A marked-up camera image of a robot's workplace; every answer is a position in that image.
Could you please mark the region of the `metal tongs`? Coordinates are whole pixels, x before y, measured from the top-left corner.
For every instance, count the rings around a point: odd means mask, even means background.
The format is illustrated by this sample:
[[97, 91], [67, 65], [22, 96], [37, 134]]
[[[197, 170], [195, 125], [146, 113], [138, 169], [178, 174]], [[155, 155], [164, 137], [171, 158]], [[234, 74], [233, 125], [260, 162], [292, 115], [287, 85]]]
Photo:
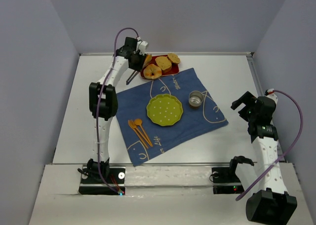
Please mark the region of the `metal tongs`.
[[138, 74], [139, 74], [139, 71], [136, 71], [136, 70], [133, 71], [133, 73], [126, 80], [126, 85], [129, 85]]

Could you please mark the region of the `small orange bagel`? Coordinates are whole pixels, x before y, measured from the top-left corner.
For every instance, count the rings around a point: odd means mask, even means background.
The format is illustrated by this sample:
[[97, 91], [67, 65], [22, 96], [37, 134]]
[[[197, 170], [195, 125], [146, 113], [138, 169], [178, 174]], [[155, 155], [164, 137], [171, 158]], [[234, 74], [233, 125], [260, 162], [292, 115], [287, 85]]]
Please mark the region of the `small orange bagel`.
[[147, 66], [152, 60], [152, 55], [151, 54], [147, 54], [146, 58], [145, 58], [145, 62], [144, 65]]

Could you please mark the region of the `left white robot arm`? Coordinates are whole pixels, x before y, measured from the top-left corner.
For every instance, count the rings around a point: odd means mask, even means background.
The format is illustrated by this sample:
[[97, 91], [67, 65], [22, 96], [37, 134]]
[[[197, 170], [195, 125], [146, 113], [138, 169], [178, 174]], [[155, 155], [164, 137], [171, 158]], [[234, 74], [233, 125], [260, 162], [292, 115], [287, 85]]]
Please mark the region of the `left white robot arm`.
[[110, 172], [108, 144], [111, 121], [118, 110], [116, 85], [126, 70], [138, 73], [143, 69], [147, 46], [140, 37], [125, 38], [124, 45], [115, 50], [106, 73], [89, 85], [89, 110], [95, 120], [95, 142], [87, 163], [90, 174], [106, 179]]

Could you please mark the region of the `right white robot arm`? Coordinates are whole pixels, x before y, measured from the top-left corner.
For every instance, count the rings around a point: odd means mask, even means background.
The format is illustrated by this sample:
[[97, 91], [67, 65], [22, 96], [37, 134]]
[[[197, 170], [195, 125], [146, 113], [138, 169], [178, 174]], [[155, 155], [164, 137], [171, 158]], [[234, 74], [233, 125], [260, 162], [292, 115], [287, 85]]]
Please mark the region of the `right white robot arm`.
[[230, 172], [240, 180], [244, 191], [236, 201], [246, 199], [246, 217], [264, 225], [285, 225], [297, 208], [297, 199], [289, 195], [280, 170], [283, 156], [277, 152], [278, 134], [272, 124], [278, 97], [275, 90], [255, 97], [250, 92], [235, 100], [231, 108], [244, 107], [239, 116], [248, 123], [248, 134], [257, 162], [244, 156], [231, 160]]

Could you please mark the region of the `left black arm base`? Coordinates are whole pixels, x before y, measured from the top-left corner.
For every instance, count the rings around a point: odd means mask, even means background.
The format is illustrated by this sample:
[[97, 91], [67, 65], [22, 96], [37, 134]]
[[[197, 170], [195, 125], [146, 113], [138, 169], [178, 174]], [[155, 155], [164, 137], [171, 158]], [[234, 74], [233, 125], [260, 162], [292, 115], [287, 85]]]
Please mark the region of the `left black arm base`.
[[112, 167], [105, 179], [107, 186], [99, 174], [88, 175], [87, 168], [80, 170], [81, 178], [79, 194], [81, 195], [125, 195], [125, 167]]

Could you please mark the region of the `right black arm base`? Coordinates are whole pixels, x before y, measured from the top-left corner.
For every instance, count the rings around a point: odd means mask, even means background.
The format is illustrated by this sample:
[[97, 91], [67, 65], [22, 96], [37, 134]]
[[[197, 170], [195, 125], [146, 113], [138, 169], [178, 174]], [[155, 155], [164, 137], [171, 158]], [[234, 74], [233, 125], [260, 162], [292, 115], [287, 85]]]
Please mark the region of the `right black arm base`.
[[209, 180], [213, 183], [214, 194], [241, 194], [244, 192], [239, 178], [230, 171], [229, 167], [213, 167]]

